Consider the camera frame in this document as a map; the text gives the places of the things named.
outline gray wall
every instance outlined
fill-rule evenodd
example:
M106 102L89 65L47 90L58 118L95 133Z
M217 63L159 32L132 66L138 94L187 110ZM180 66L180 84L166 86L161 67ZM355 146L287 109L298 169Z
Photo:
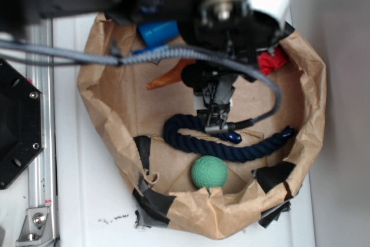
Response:
M316 245L370 243L370 0L291 0L327 63L324 147L311 172Z

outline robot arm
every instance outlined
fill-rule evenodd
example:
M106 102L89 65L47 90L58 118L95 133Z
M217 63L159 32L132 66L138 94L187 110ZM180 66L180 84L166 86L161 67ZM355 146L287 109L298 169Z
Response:
M257 52L272 50L284 35L287 10L288 0L7 0L0 6L0 31L22 36L23 26L40 18L88 12L105 12L119 24L176 20L189 45L257 67ZM238 75L204 61L184 69L183 81L203 98L198 115L205 118L206 132L230 129L227 116Z

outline blue object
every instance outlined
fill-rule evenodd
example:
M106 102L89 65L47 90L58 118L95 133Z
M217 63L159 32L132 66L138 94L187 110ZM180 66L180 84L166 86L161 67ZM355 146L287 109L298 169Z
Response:
M180 134L178 131L181 128L204 131L204 123L201 119L193 115L174 115L168 119L164 125L164 141L173 148L187 153L200 153L241 163L272 154L274 151L284 146L289 138L295 134L294 129L287 126L282 132L275 133L260 143L243 148L236 148ZM230 140L227 134L215 134L213 136L224 141Z
M235 131L231 131L227 135L228 135L229 141L234 144L239 144L242 141L241 135L236 133Z
M176 20L140 24L138 30L148 47L160 46L180 34Z

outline crumpled paper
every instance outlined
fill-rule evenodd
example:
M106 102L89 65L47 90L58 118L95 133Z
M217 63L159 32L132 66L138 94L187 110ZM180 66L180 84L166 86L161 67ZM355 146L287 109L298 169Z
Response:
M116 40L123 55L144 47L135 25L118 25L100 14L91 29L86 52L107 54ZM176 38L172 43L184 43ZM148 91L146 83L168 72L179 59L127 67L88 65L81 67L78 88L96 130L112 154L130 190L138 190L140 176L161 194L176 196L167 218L168 227L202 234L209 238L229 237L258 221L261 212L275 207L290 192L283 184L265 193L251 171L281 161L296 164L287 179L288 190L297 195L323 144L326 103L325 64L310 44L295 31L280 42L290 61L269 77L283 92L280 111L254 127L241 130L238 146L257 143L286 125L298 134L272 155L247 163L227 162L229 178L222 188L210 193L191 181L190 169L199 155L172 149L161 138L165 121L177 113L195 114L193 91L175 83ZM273 94L261 82L239 78L235 83L229 121L240 121L267 111ZM183 131L217 140L196 131ZM138 135L152 138L150 175L143 169L133 140Z

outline metal bracket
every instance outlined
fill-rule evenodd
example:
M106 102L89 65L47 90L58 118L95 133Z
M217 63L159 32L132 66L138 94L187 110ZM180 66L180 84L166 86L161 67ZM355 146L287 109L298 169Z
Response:
M16 246L41 246L53 241L49 208L29 208Z

